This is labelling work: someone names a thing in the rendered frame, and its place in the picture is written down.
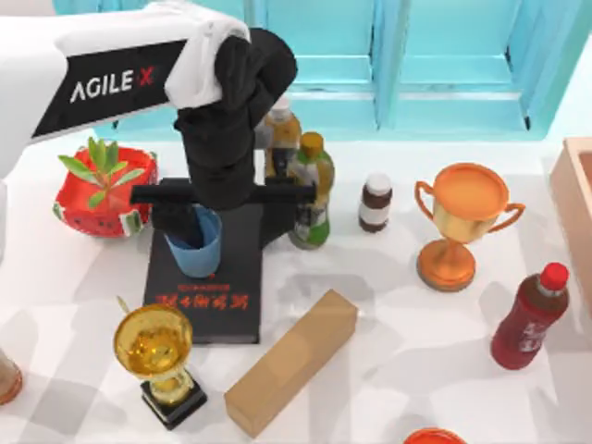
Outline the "red bottle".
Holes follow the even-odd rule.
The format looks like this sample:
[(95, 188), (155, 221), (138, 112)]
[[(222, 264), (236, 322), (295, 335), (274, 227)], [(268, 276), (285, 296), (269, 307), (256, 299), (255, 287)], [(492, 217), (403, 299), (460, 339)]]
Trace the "red bottle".
[(565, 265), (553, 262), (521, 282), (491, 341), (491, 356), (499, 365), (519, 370), (533, 361), (548, 329), (568, 308), (569, 276)]

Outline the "orange round object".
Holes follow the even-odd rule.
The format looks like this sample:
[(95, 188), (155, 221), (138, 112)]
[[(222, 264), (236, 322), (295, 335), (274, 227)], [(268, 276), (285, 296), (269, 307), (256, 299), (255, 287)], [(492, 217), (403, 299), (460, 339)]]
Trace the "orange round object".
[(402, 444), (467, 444), (467, 442), (447, 429), (426, 427), (413, 431)]

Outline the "green bottle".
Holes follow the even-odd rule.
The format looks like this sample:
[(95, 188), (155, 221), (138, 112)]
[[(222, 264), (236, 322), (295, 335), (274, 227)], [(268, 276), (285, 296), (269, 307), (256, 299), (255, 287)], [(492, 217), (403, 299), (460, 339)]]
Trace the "green bottle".
[(290, 160), (288, 176), (299, 185), (315, 185), (317, 221), (308, 234), (298, 234), (294, 228), (290, 240), (298, 248), (315, 250), (326, 241), (330, 232), (328, 205), (334, 184), (335, 168), (331, 156), (326, 152), (323, 137), (313, 131), (305, 132), (300, 138), (300, 147)]

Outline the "gold trophy with black base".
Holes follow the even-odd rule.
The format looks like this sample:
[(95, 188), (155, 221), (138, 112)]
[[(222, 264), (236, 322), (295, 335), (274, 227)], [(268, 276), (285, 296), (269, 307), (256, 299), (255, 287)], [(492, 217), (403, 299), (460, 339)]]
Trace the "gold trophy with black base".
[(207, 402), (207, 395), (186, 369), (192, 350), (192, 326), (177, 308), (153, 303), (131, 310), (113, 337), (118, 362), (141, 381), (142, 399), (172, 430)]

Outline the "blue cup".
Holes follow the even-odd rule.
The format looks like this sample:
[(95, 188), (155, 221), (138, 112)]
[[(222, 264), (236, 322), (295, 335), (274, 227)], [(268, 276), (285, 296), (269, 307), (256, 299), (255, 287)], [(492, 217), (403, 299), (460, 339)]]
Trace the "blue cup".
[(190, 278), (214, 274), (221, 260), (222, 221), (219, 215), (201, 205), (193, 207), (195, 222), (203, 233), (203, 246), (195, 248), (179, 236), (165, 234), (166, 242), (179, 269)]

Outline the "salmon-coloured box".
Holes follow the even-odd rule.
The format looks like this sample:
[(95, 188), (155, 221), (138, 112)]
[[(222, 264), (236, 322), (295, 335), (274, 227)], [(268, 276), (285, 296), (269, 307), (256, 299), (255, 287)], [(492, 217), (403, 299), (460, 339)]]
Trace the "salmon-coloured box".
[(585, 165), (592, 165), (592, 137), (570, 137), (549, 183), (561, 226), (575, 265), (592, 265), (592, 185)]

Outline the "orange and gold trophy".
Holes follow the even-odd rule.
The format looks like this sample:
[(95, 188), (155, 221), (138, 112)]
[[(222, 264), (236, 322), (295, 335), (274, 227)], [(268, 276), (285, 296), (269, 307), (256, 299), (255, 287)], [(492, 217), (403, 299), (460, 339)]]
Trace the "orange and gold trophy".
[(441, 235), (418, 254), (417, 272), (427, 286), (444, 292), (465, 289), (475, 276), (476, 261), (467, 245), (509, 227), (525, 210), (524, 204), (510, 201), (496, 172), (475, 163), (446, 166), (432, 184), (416, 182), (414, 198)]

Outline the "brown cardboard box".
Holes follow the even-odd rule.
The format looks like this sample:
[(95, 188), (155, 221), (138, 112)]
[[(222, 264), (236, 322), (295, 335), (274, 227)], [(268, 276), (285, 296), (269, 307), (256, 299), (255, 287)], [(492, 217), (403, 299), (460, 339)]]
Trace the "brown cardboard box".
[(328, 290), (224, 395), (228, 416), (258, 435), (350, 339), (358, 308)]

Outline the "small brown bottle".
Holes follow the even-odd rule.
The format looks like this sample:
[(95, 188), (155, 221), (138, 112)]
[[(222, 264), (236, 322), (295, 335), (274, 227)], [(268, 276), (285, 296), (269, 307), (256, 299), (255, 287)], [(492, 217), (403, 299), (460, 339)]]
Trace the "small brown bottle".
[(391, 199), (390, 178), (384, 173), (370, 174), (364, 183), (358, 210), (358, 223), (364, 231), (376, 233), (386, 227)]

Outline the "yellow tea bottle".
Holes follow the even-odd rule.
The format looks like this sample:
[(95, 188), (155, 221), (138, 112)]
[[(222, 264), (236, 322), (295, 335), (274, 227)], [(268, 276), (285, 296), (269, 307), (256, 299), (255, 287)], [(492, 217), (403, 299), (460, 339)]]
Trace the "yellow tea bottle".
[(286, 94), (282, 94), (272, 106), (264, 123), (270, 137), (265, 148), (265, 176), (287, 177), (290, 160), (299, 148), (302, 128), (290, 109)]

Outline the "black book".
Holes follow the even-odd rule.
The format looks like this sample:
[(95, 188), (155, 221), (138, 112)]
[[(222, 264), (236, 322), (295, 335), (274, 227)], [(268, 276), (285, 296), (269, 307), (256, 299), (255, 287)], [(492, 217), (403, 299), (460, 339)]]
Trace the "black book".
[(186, 276), (166, 233), (154, 228), (144, 302), (184, 313), (196, 344), (254, 344), (260, 339), (263, 208), (246, 204), (216, 213), (222, 221), (221, 260), (206, 278)]

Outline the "watermelon plant pot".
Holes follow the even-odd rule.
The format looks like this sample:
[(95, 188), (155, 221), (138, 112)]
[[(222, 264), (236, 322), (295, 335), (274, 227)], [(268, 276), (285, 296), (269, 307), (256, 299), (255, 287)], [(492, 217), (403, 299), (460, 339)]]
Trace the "watermelon plant pot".
[(157, 182), (155, 153), (91, 137), (74, 155), (58, 159), (68, 170), (53, 204), (61, 222), (101, 238), (130, 237), (148, 223), (151, 205), (131, 204), (130, 194), (135, 185)]

